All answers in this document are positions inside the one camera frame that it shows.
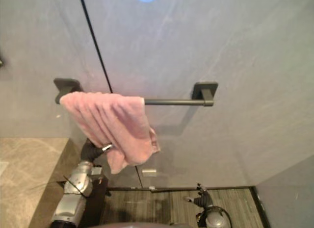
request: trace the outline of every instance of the floor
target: floor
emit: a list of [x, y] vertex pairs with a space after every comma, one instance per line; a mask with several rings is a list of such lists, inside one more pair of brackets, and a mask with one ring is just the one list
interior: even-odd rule
[[[210, 190], [214, 205], [226, 209], [233, 228], [263, 228], [249, 189]], [[188, 223], [197, 227], [199, 207], [185, 202], [197, 191], [151, 193], [150, 191], [111, 191], [106, 197], [102, 224], [116, 222]]]

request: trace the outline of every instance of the dark gray towel bar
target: dark gray towel bar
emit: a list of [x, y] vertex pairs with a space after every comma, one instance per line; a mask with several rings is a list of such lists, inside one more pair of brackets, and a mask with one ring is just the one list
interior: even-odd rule
[[[79, 81], [70, 78], [55, 78], [54, 83], [59, 90], [55, 102], [60, 104], [60, 98], [70, 92], [83, 91]], [[218, 87], [217, 82], [197, 82], [194, 84], [192, 97], [190, 100], [172, 99], [147, 99], [146, 105], [201, 105], [213, 106], [214, 95]]]

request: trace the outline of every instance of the towel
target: towel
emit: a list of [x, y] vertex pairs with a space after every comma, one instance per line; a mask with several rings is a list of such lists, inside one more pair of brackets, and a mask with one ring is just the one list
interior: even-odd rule
[[114, 145], [107, 153], [112, 174], [127, 165], [143, 164], [160, 151], [141, 97], [73, 92], [64, 95], [60, 103], [95, 146]]

